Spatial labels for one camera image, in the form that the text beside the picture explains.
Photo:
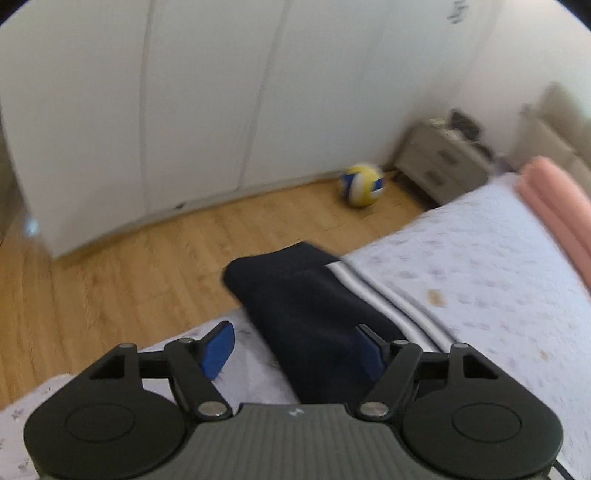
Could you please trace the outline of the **folded pink blanket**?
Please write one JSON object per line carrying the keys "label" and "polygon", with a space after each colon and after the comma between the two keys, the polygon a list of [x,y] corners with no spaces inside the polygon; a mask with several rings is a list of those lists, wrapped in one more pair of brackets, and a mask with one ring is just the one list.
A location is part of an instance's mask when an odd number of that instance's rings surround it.
{"label": "folded pink blanket", "polygon": [[515,190],[590,289],[590,198],[584,190],[547,157],[534,157],[521,168]]}

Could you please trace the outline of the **beige padded headboard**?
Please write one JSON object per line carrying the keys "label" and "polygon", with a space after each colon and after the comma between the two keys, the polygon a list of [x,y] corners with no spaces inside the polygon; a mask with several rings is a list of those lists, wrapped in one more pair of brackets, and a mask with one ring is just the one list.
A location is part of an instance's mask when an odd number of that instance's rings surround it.
{"label": "beige padded headboard", "polygon": [[551,83],[540,102],[523,113],[510,163],[520,170],[534,157],[548,157],[590,193],[590,118],[563,85]]}

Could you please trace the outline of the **white wardrobe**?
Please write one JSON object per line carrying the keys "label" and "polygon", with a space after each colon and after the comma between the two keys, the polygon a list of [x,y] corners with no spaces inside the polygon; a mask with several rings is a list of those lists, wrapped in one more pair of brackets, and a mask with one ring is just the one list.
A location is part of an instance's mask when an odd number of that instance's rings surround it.
{"label": "white wardrobe", "polygon": [[1,26],[1,114],[46,248],[387,162],[447,106],[501,7],[26,2]]}

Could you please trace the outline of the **grey bedside table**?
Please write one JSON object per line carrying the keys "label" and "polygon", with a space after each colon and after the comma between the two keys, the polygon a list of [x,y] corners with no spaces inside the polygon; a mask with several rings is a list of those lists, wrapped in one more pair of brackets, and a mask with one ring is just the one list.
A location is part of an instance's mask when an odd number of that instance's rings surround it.
{"label": "grey bedside table", "polygon": [[410,131],[394,169],[440,205],[478,189],[493,175],[492,163],[476,148],[427,121]]}

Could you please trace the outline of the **yellow blue white volleyball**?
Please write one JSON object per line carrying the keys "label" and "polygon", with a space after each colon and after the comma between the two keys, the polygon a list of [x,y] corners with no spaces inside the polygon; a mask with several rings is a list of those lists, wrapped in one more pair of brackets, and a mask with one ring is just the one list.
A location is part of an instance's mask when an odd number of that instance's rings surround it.
{"label": "yellow blue white volleyball", "polygon": [[349,167],[339,179],[339,195],[353,208],[366,208],[381,197],[385,189],[385,174],[373,164]]}

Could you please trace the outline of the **dark box on nightstand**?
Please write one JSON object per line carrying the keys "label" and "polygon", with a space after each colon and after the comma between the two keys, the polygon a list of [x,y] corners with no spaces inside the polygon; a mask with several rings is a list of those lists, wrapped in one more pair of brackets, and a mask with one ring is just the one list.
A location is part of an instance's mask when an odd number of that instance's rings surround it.
{"label": "dark box on nightstand", "polygon": [[477,141],[482,132],[481,126],[460,109],[450,111],[448,125],[451,130],[457,130],[469,141]]}

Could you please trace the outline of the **black track jacket white stripes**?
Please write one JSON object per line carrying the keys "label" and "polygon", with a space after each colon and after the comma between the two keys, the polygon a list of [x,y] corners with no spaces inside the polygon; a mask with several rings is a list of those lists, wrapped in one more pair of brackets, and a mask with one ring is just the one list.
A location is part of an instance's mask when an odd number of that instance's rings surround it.
{"label": "black track jacket white stripes", "polygon": [[456,341],[402,290],[388,290],[308,242],[237,258],[222,280],[304,404],[355,406],[373,388],[363,368],[360,325],[426,352],[446,352]]}

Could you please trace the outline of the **floral white bed cover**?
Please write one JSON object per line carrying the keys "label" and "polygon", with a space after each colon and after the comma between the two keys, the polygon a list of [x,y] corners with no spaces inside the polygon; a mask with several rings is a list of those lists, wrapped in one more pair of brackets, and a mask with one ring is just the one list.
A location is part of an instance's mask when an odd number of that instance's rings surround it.
{"label": "floral white bed cover", "polygon": [[590,475],[590,294],[505,175],[427,210],[392,185],[367,212],[315,183],[207,209],[53,260],[19,216],[1,247],[1,475],[32,479],[29,413],[116,344],[158,348],[231,320],[240,400],[287,399],[238,301],[232,259],[308,240],[400,289],[539,395],[565,428],[562,461]]}

